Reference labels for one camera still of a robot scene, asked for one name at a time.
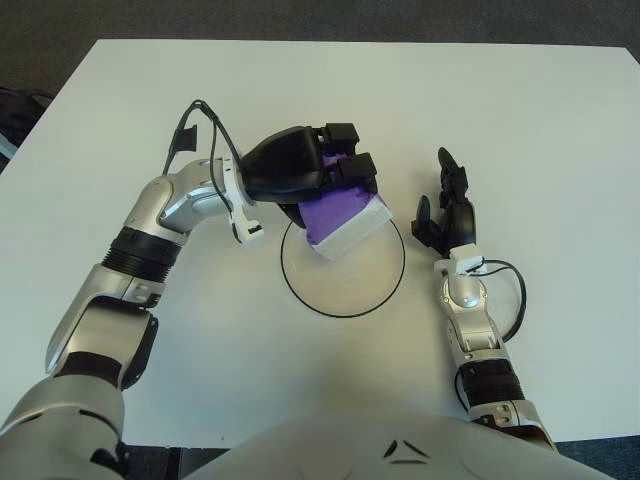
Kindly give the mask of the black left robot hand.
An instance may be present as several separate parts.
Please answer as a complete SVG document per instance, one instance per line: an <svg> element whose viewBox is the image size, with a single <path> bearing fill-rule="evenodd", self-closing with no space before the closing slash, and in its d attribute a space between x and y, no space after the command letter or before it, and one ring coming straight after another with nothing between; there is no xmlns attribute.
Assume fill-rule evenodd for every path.
<svg viewBox="0 0 640 480"><path fill-rule="evenodd" d="M355 152L359 136L351 123L321 128L295 126L266 138L239 160L247 196L277 204L300 228L299 205L322 195L361 187L376 194L376 168L368 153Z"/></svg>

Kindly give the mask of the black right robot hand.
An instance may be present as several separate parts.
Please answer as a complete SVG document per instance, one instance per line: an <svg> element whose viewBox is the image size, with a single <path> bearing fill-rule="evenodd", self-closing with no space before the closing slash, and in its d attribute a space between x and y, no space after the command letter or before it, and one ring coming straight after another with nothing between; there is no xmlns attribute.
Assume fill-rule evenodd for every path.
<svg viewBox="0 0 640 480"><path fill-rule="evenodd" d="M444 147L438 150L438 161L442 216L438 221L431 218L429 199L422 195L411 222L411 233L424 246L447 258L453 248L476 242L476 222L473 204L466 196L469 185L465 168Z"/></svg>

